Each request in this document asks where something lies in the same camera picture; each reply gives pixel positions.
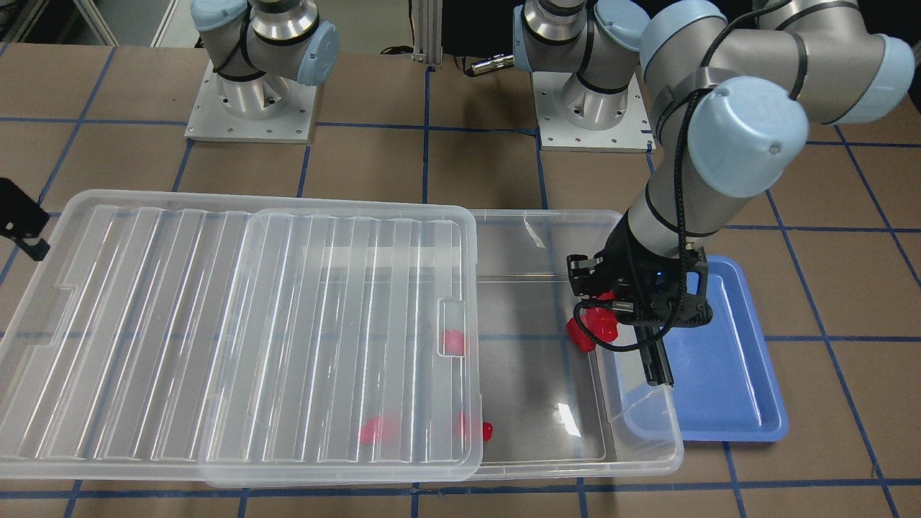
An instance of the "blue tape grid line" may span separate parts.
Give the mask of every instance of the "blue tape grid line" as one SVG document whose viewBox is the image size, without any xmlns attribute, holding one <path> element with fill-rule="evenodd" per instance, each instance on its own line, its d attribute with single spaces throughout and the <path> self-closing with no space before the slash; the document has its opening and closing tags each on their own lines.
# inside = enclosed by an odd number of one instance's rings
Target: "blue tape grid line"
<svg viewBox="0 0 921 518">
<path fill-rule="evenodd" d="M 140 124 L 146 126 L 184 126 L 185 121 L 154 121 L 147 119 L 67 119 L 61 117 L 0 117 L 0 123 L 46 124 Z"/>
<path fill-rule="evenodd" d="M 83 125 L 83 122 L 87 118 L 89 107 L 93 105 L 93 100 L 96 98 L 96 94 L 99 93 L 99 87 L 102 86 L 102 80 L 105 78 L 106 72 L 109 71 L 109 65 L 112 63 L 112 58 L 115 57 L 115 50 L 116 47 L 112 47 L 112 49 L 109 51 L 109 56 L 106 58 L 106 63 L 102 66 L 102 71 L 99 72 L 99 77 L 96 79 L 96 84 L 93 85 L 93 90 L 89 93 L 87 104 L 84 105 L 83 111 L 80 112 L 80 118 L 77 119 L 76 123 L 74 124 L 74 131 L 70 132 L 70 137 L 67 138 L 67 143 L 64 145 L 64 150 L 61 151 L 61 156 L 54 164 L 54 169 L 52 169 L 52 173 L 48 177 L 48 182 L 46 182 L 45 186 L 41 189 L 41 194 L 39 194 L 38 199 L 39 203 L 44 201 L 45 196 L 48 195 L 48 190 L 51 189 L 52 183 L 54 183 L 54 178 L 57 177 L 58 172 L 61 170 L 61 166 L 64 165 L 64 159 L 67 157 L 67 153 L 70 151 L 70 147 L 74 144 L 74 140 L 76 140 L 76 134 L 78 131 L 80 131 L 80 126 Z"/>
<path fill-rule="evenodd" d="M 80 487 L 83 486 L 83 480 L 74 480 L 74 487 L 67 496 L 67 507 L 64 508 L 64 518 L 70 518 L 74 515 L 76 499 L 80 496 Z"/>
<path fill-rule="evenodd" d="M 857 406 L 854 403 L 854 397 L 851 395 L 851 391 L 847 386 L 847 380 L 845 379 L 844 372 L 841 370 L 841 364 L 838 362 L 838 357 L 834 352 L 834 348 L 832 347 L 832 341 L 828 339 L 828 332 L 825 330 L 825 324 L 822 321 L 822 316 L 819 314 L 819 308 L 815 303 L 815 299 L 812 297 L 812 291 L 809 287 L 809 283 L 806 281 L 806 276 L 803 273 L 802 267 L 800 266 L 796 250 L 793 248 L 793 241 L 790 240 L 787 228 L 784 226 L 784 220 L 780 216 L 780 211 L 777 209 L 777 203 L 775 203 L 774 197 L 771 195 L 770 190 L 767 191 L 767 201 L 771 205 L 771 210 L 774 211 L 774 217 L 777 220 L 777 225 L 780 227 L 780 233 L 784 237 L 784 243 L 787 245 L 787 250 L 789 251 L 790 258 L 793 260 L 793 266 L 796 268 L 799 282 L 803 287 L 803 291 L 806 293 L 806 299 L 809 301 L 809 305 L 812 310 L 812 316 L 815 318 L 815 322 L 819 326 L 819 332 L 822 335 L 822 341 L 825 343 L 825 349 L 828 351 L 828 355 L 832 360 L 835 375 L 837 375 L 838 382 L 841 384 L 841 389 L 845 393 L 845 399 L 847 400 L 847 405 L 851 410 L 851 415 L 854 417 L 854 421 L 857 424 L 857 429 L 860 432 L 860 438 L 863 440 L 864 446 L 867 448 L 867 455 L 869 456 L 870 462 L 873 464 L 873 471 L 876 473 L 876 477 L 880 483 L 882 492 L 886 497 L 886 501 L 889 503 L 889 509 L 892 512 L 893 518 L 899 518 L 899 512 L 895 508 L 895 502 L 892 500 L 892 494 L 890 493 L 889 486 L 886 483 L 886 477 L 882 474 L 880 462 L 877 459 L 876 453 L 873 451 L 873 445 L 870 443 L 869 436 L 867 435 L 867 429 L 864 427 L 863 420 L 860 418 L 859 412 L 857 412 Z"/>
<path fill-rule="evenodd" d="M 646 165 L 649 167 L 649 174 L 656 171 L 656 164 L 652 163 L 652 143 L 646 144 Z"/>
<path fill-rule="evenodd" d="M 841 138 L 841 143 L 845 145 L 845 150 L 847 151 L 847 156 L 851 158 L 851 162 L 854 164 L 854 169 L 857 171 L 857 175 L 860 177 L 860 181 L 863 182 L 864 187 L 867 189 L 867 194 L 869 198 L 873 200 L 873 205 L 876 207 L 876 210 L 880 213 L 880 218 L 882 218 L 883 225 L 886 226 L 886 230 L 892 236 L 892 240 L 895 241 L 895 247 L 899 249 L 899 253 L 902 255 L 902 259 L 905 261 L 905 264 L 908 266 L 908 271 L 912 273 L 912 277 L 915 278 L 915 284 L 921 288 L 921 278 L 918 278 L 918 274 L 915 271 L 915 267 L 912 265 L 911 260 L 908 258 L 908 254 L 905 253 L 905 248 L 902 247 L 902 242 L 899 241 L 899 236 L 892 230 L 892 225 L 889 222 L 889 218 L 886 217 L 886 213 L 882 210 L 882 205 L 880 205 L 880 200 L 876 198 L 876 195 L 873 193 L 873 189 L 869 185 L 867 176 L 864 174 L 863 170 L 860 169 L 860 164 L 857 163 L 857 157 L 854 156 L 854 150 L 851 149 L 850 144 L 847 143 L 845 139 L 845 134 L 841 132 L 841 128 L 838 126 L 834 127 L 834 131 L 838 132 L 838 137 Z"/>
<path fill-rule="evenodd" d="M 921 336 L 776 336 L 764 337 L 769 342 L 921 342 Z"/>
<path fill-rule="evenodd" d="M 185 140 L 185 152 L 182 153 L 182 161 L 179 163 L 179 170 L 176 171 L 176 180 L 173 182 L 172 192 L 176 193 L 179 191 L 179 185 L 182 183 L 182 175 L 185 174 L 185 166 L 189 163 L 189 156 L 192 154 L 192 147 L 195 145 L 195 141 L 187 138 Z"/>
<path fill-rule="evenodd" d="M 534 148 L 537 153 L 537 182 L 541 187 L 541 208 L 550 208 L 547 199 L 547 182 L 543 174 L 543 160 L 541 159 L 541 128 L 534 130 Z"/>
<path fill-rule="evenodd" d="M 841 130 L 838 129 L 838 126 L 835 126 L 834 129 L 840 134 Z M 844 142 L 838 141 L 827 141 L 827 140 L 809 140 L 806 142 L 811 146 L 843 146 Z M 902 144 L 902 143 L 883 143 L 883 142 L 848 142 L 849 146 L 857 147 L 921 147 L 921 144 Z"/>
<path fill-rule="evenodd" d="M 732 460 L 732 449 L 729 443 L 723 441 L 723 453 L 726 455 L 726 466 L 729 468 L 729 480 L 732 484 L 732 494 L 736 497 L 736 507 L 739 508 L 739 517 L 748 518 L 745 512 L 745 502 L 742 500 L 742 490 L 739 486 L 739 477 L 736 475 L 736 463 Z"/>
<path fill-rule="evenodd" d="M 416 482 L 413 484 L 413 487 L 410 489 L 410 494 L 412 495 L 410 506 L 409 506 L 409 515 L 410 518 L 419 518 L 419 483 Z"/>
<path fill-rule="evenodd" d="M 250 488 L 243 488 L 239 492 L 239 505 L 237 506 L 237 518 L 246 518 L 246 506 L 250 503 Z"/>
<path fill-rule="evenodd" d="M 576 491 L 578 492 L 578 514 L 579 518 L 589 518 L 589 500 L 585 494 L 585 478 L 576 479 Z"/>
<path fill-rule="evenodd" d="M 726 229 L 733 230 L 780 230 L 777 225 L 726 225 Z M 801 230 L 804 232 L 877 232 L 897 234 L 921 234 L 921 229 L 883 229 L 875 227 L 802 227 L 789 226 L 787 230 Z"/>
<path fill-rule="evenodd" d="M 304 184 L 307 182 L 307 167 L 310 163 L 310 146 L 304 148 L 304 160 L 300 164 L 300 178 L 297 180 L 297 197 L 303 197 Z"/>
<path fill-rule="evenodd" d="M 16 260 L 16 256 L 19 253 L 19 248 L 14 248 L 13 252 L 9 253 L 9 257 L 6 258 L 6 262 L 3 265 L 3 269 L 0 270 L 0 286 L 3 286 L 3 281 L 6 279 L 6 275 L 9 274 L 9 269 L 13 267 L 13 261 Z"/>
<path fill-rule="evenodd" d="M 58 491 L 0 491 L 0 500 L 49 500 L 49 499 L 239 499 L 244 489 L 79 489 Z M 896 487 L 921 487 L 921 478 L 888 478 L 886 483 Z M 740 481 L 740 489 L 789 489 L 789 488 L 877 488 L 876 478 L 825 478 L 813 480 L 760 480 Z M 438 489 L 420 489 L 418 484 L 397 488 L 275 488 L 249 489 L 247 499 L 284 497 L 412 497 L 418 495 L 506 495 L 540 493 L 576 493 L 578 483 L 552 486 L 497 486 L 492 488 L 476 486 L 446 486 Z M 669 491 L 713 491 L 732 490 L 732 482 L 684 482 L 678 484 L 584 484 L 588 493 L 610 492 L 669 492 Z"/>
</svg>

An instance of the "clear plastic storage bin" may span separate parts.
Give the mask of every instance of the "clear plastic storage bin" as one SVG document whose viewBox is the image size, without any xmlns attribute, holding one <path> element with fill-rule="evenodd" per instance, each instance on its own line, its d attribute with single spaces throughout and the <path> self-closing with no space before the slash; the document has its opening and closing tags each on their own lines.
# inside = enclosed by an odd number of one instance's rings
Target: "clear plastic storage bin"
<svg viewBox="0 0 921 518">
<path fill-rule="evenodd" d="M 495 427 L 476 478 L 663 475 L 683 445 L 671 387 L 647 384 L 639 352 L 583 353 L 565 323 L 578 299 L 571 253 L 592 255 L 609 211 L 474 210 L 483 419 Z M 619 325 L 615 344 L 635 342 Z"/>
<path fill-rule="evenodd" d="M 563 331 L 565 255 L 616 219 L 80 194 L 0 345 L 0 477 L 667 473 L 682 460 L 670 387 Z"/>
</svg>

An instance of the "black cable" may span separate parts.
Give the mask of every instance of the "black cable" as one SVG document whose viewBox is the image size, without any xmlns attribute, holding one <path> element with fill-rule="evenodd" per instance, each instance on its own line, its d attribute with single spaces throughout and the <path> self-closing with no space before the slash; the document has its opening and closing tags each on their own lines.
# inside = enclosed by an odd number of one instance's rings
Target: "black cable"
<svg viewBox="0 0 921 518">
<path fill-rule="evenodd" d="M 413 47 L 409 45 L 393 45 L 387 47 L 386 49 L 380 51 L 381 55 L 399 55 L 399 54 L 408 54 L 413 52 Z"/>
<path fill-rule="evenodd" d="M 413 36 L 413 45 L 415 45 L 415 27 L 413 26 L 413 0 L 408 1 L 409 4 L 409 33 Z"/>
<path fill-rule="evenodd" d="M 646 338 L 645 340 L 638 341 L 629 346 L 615 346 L 605 342 L 604 340 L 595 336 L 589 328 L 582 322 L 581 311 L 586 308 L 606 308 L 610 309 L 603 300 L 581 300 L 576 304 L 576 307 L 573 309 L 573 319 L 576 321 L 576 325 L 579 330 L 582 331 L 589 339 L 597 346 L 603 347 L 613 352 L 630 352 L 640 349 L 641 347 L 647 347 L 655 344 L 661 340 L 676 323 L 678 323 L 678 317 L 684 309 L 684 294 L 687 293 L 687 276 L 688 276 L 688 260 L 687 260 L 687 228 L 686 221 L 684 218 L 684 186 L 683 186 L 683 177 L 682 177 L 682 163 L 684 159 L 684 148 L 687 146 L 687 136 L 688 136 L 688 127 L 691 125 L 691 117 L 694 115 L 694 110 L 697 108 L 697 104 L 700 102 L 700 99 L 703 97 L 703 92 L 696 91 L 691 94 L 688 99 L 687 110 L 684 112 L 684 118 L 682 119 L 681 128 L 678 130 L 678 142 L 675 144 L 675 165 L 674 165 L 674 189 L 675 189 L 675 226 L 678 228 L 678 289 L 676 290 L 677 301 L 671 307 L 669 312 L 669 318 L 666 319 L 665 324 L 652 336 Z M 628 259 L 630 259 L 632 252 L 627 251 Z M 634 278 L 634 283 L 639 289 L 639 285 L 636 283 L 637 275 L 635 267 L 631 260 L 630 264 L 631 275 Z"/>
<path fill-rule="evenodd" d="M 792 1 L 793 0 L 781 0 L 780 2 L 777 2 L 776 4 L 770 7 L 765 7 L 764 9 L 758 9 L 757 11 L 752 11 L 751 13 L 745 13 L 744 15 L 732 20 L 731 23 L 729 23 L 723 30 L 719 32 L 719 34 L 713 40 L 713 42 L 710 43 L 710 47 L 706 50 L 706 53 L 704 54 L 704 59 L 700 62 L 700 66 L 702 67 L 710 66 L 710 60 L 713 59 L 713 54 L 716 53 L 717 47 L 719 47 L 719 44 L 722 43 L 728 37 L 729 33 L 735 30 L 739 25 L 745 23 L 746 21 L 752 18 L 758 18 L 768 13 L 773 13 L 777 9 L 780 9 L 781 7 L 786 6 Z"/>
<path fill-rule="evenodd" d="M 247 3 L 246 12 L 243 14 L 243 21 L 242 23 L 240 23 L 240 26 L 239 26 L 239 36 L 237 37 L 237 43 L 233 46 L 233 49 L 231 49 L 230 52 L 227 53 L 227 58 L 224 59 L 224 62 L 221 63 L 219 66 L 216 66 L 214 70 L 212 70 L 215 74 L 220 74 L 222 70 L 227 68 L 227 65 L 230 64 L 230 60 L 233 59 L 233 56 L 236 55 L 237 52 L 240 52 L 240 49 L 245 44 L 247 31 L 250 28 L 251 11 L 252 11 L 252 5 L 250 5 L 250 3 Z"/>
<path fill-rule="evenodd" d="M 704 54 L 704 59 L 701 60 L 701 67 L 707 67 L 710 65 L 710 61 L 713 59 L 713 54 L 716 53 L 717 48 L 720 43 L 722 43 L 728 35 L 736 29 L 740 24 L 752 19 L 758 18 L 760 16 L 772 13 L 781 7 L 786 6 L 792 2 L 792 0 L 782 0 L 770 7 L 765 7 L 764 9 L 758 9 L 750 13 L 746 13 L 729 23 L 719 34 L 713 39 L 710 43 L 710 46 L 707 48 L 706 53 Z M 678 317 L 684 309 L 684 295 L 687 293 L 687 275 L 688 275 L 688 257 L 687 257 L 687 225 L 684 215 L 684 187 L 683 187 L 683 176 L 682 176 L 682 164 L 684 162 L 684 150 L 687 147 L 688 140 L 688 128 L 691 125 L 691 118 L 694 115 L 694 110 L 697 109 L 697 105 L 700 103 L 701 99 L 704 97 L 703 90 L 697 90 L 688 96 L 687 108 L 684 111 L 684 117 L 682 118 L 682 125 L 678 130 L 678 140 L 675 143 L 675 164 L 674 164 L 674 190 L 675 190 L 675 226 L 678 228 L 678 289 L 677 289 L 677 301 L 671 307 L 669 312 L 669 318 L 666 319 L 665 324 L 649 338 L 637 341 L 635 344 L 629 346 L 615 346 L 605 342 L 604 340 L 595 336 L 585 323 L 582 322 L 581 312 L 583 309 L 600 307 L 610 309 L 608 305 L 604 304 L 603 300 L 582 300 L 576 304 L 576 307 L 573 309 L 573 319 L 576 321 L 576 325 L 579 330 L 582 331 L 595 345 L 603 347 L 613 352 L 630 352 L 640 349 L 641 347 L 647 347 L 655 344 L 657 341 L 662 339 L 676 323 L 678 323 Z M 628 260 L 630 261 L 630 270 L 631 275 L 633 276 L 634 284 L 637 287 L 637 293 L 639 291 L 639 285 L 637 283 L 637 275 L 635 266 L 632 260 L 631 251 L 627 251 Z"/>
</svg>

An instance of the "transparent plastic lid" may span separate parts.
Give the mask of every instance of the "transparent plastic lid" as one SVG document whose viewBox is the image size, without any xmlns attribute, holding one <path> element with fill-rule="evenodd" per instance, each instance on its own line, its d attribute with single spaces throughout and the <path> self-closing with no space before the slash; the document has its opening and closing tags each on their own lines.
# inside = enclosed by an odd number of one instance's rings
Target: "transparent plastic lid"
<svg viewBox="0 0 921 518">
<path fill-rule="evenodd" d="M 88 191 L 0 345 L 0 477 L 462 480 L 483 456 L 472 215 Z"/>
</svg>

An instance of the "black bracket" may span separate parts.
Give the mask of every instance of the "black bracket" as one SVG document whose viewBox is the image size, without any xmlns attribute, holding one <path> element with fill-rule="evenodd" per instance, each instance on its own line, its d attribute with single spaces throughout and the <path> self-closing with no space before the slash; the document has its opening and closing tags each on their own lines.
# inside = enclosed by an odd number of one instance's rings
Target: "black bracket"
<svg viewBox="0 0 921 518">
<path fill-rule="evenodd" d="M 0 178 L 0 236 L 12 240 L 34 261 L 41 261 L 51 246 L 41 237 L 48 213 L 12 180 Z"/>
<path fill-rule="evenodd" d="M 588 258 L 582 254 L 566 257 L 566 271 L 573 295 L 596 299 L 613 292 L 620 302 L 632 304 L 630 310 L 613 308 L 621 324 L 661 327 L 677 303 L 681 260 L 648 251 L 634 237 L 627 217 L 614 227 L 604 249 Z M 674 327 L 709 324 L 713 310 L 706 301 L 707 262 L 704 249 L 687 253 L 684 265 L 696 289 L 685 291 Z"/>
<path fill-rule="evenodd" d="M 657 329 L 655 327 L 634 327 L 636 331 L 636 341 L 642 342 L 653 336 Z M 646 373 L 646 383 L 651 386 L 674 385 L 675 380 L 671 377 L 671 365 L 669 365 L 669 355 L 665 352 L 665 343 L 661 339 L 652 344 L 639 349 L 640 359 L 643 361 L 643 371 Z"/>
</svg>

